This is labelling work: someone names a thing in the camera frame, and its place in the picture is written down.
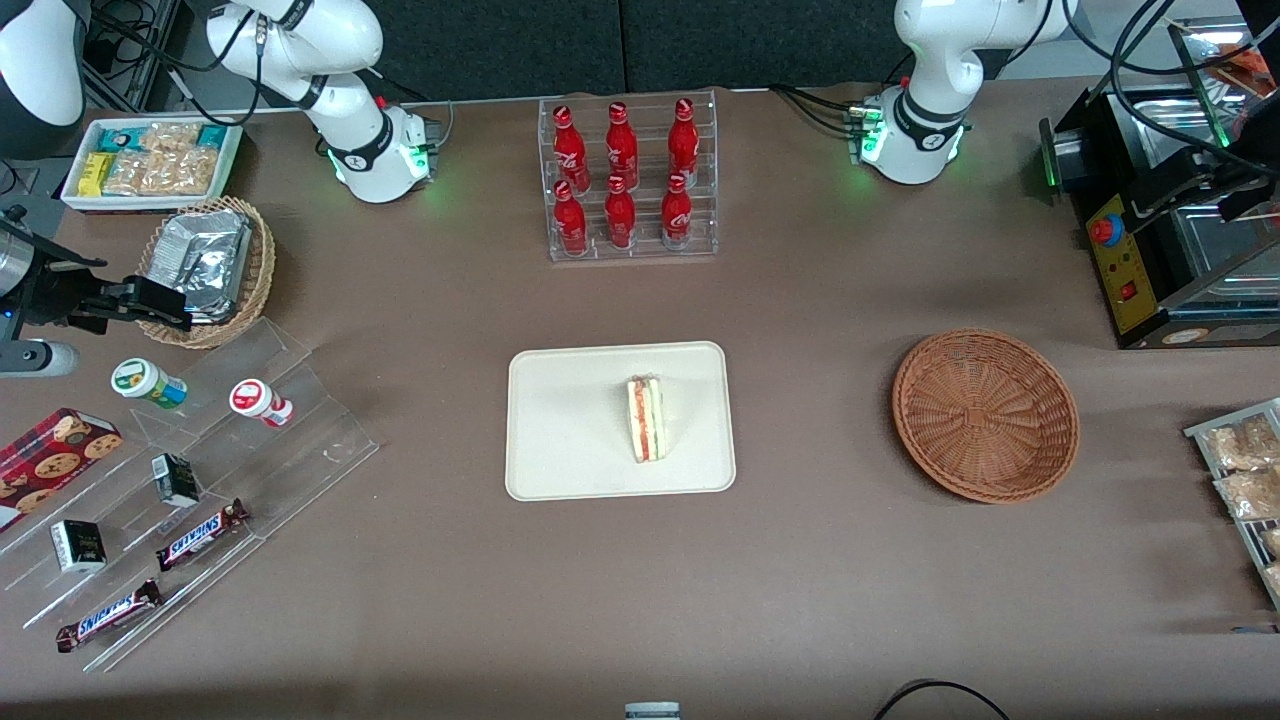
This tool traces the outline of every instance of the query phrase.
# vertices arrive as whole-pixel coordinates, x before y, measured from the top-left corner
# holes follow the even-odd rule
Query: small black box
[[[83,520],[63,520],[49,528],[54,553],[63,573],[91,573],[106,568],[106,548],[97,525]]]
[[[192,507],[200,503],[200,486],[191,462],[175,455],[156,455],[151,459],[151,477],[156,482],[160,500],[177,507]]]

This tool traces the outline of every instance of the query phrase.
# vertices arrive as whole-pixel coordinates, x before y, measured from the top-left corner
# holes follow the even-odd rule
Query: red bottle
[[[618,250],[631,247],[636,229],[636,202],[627,192],[627,181],[609,176],[609,196],[604,199],[604,217],[609,222],[609,242]]]
[[[609,149],[609,172],[622,176],[627,190],[640,184],[640,159],[636,131],[627,122],[627,106],[622,102],[609,104],[609,132],[604,136],[604,146]]]
[[[667,136],[671,172],[685,176],[685,187],[698,184],[698,126],[694,124],[694,102],[687,97],[676,101],[676,124]]]
[[[556,181],[556,231],[568,255],[586,254],[586,214],[564,181]]]
[[[685,192],[685,176],[672,173],[667,181],[667,196],[662,199],[662,243],[668,250],[689,246],[689,219],[692,214],[694,204]]]
[[[582,135],[573,127],[573,114],[561,105],[552,110],[556,123],[556,161],[561,167],[561,177],[568,181],[573,192],[582,195],[591,188],[591,173],[586,169],[586,143]]]

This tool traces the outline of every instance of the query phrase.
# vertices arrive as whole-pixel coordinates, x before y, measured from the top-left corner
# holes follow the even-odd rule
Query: brown woven basket
[[[893,379],[893,423],[911,457],[942,487],[1012,503],[1061,480],[1080,445],[1071,391],[1044,357],[1001,333],[925,338]]]
[[[241,277],[236,314],[221,325],[192,325],[189,332],[159,323],[138,323],[142,325],[142,332],[151,340],[192,350],[207,350],[239,337],[262,314],[266,296],[271,292],[271,273],[275,272],[275,240],[271,237],[271,228],[266,227],[262,215],[252,205],[236,197],[207,200],[191,208],[183,208],[178,210],[178,214],[211,213],[214,210],[238,210],[253,222],[253,237],[250,240],[248,258],[244,259],[244,273]],[[161,228],[164,228],[163,224],[151,234],[151,242],[142,251],[142,261],[138,263],[140,275],[146,274],[151,265],[151,254],[155,252]]]

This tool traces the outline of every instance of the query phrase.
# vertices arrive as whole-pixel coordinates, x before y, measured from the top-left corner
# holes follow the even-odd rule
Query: yellow control panel
[[[1102,277],[1111,316],[1120,332],[1126,333],[1155,315],[1160,305],[1138,254],[1138,243],[1119,222],[1123,215],[1124,201],[1117,195],[1089,218],[1084,229],[1089,234],[1093,263]],[[1107,237],[1108,229],[1116,229],[1120,237]]]

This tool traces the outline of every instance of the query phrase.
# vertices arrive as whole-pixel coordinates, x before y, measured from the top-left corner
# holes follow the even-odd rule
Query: white tray
[[[218,119],[229,122],[232,118],[218,117]],[[188,208],[191,205],[196,205],[197,202],[204,202],[221,196],[223,190],[227,187],[227,179],[232,174],[232,163],[236,160],[236,150],[239,149],[241,136],[244,135],[244,128],[242,127],[227,128],[227,137],[223,138],[223,146],[218,151],[218,164],[214,165],[214,178],[209,183],[209,191],[204,195],[164,195],[146,197],[120,197],[110,195],[100,197],[81,197],[78,195],[77,186],[79,183],[79,177],[84,174],[84,161],[88,159],[88,154],[97,147],[97,141],[102,136],[104,131],[145,127],[155,122],[209,124],[209,122],[201,115],[147,115],[142,118],[111,118],[91,122],[88,128],[84,131],[84,138],[81,140],[79,150],[76,151],[76,160],[72,161],[72,169],[67,174],[67,182],[63,183],[63,192],[60,196],[61,201],[65,202],[68,208],[79,210],[81,213],[161,213],[178,208]]]
[[[626,382],[662,379],[671,451],[636,462]],[[714,342],[530,350],[511,361],[507,492],[530,502],[719,492],[733,484],[724,351]]]

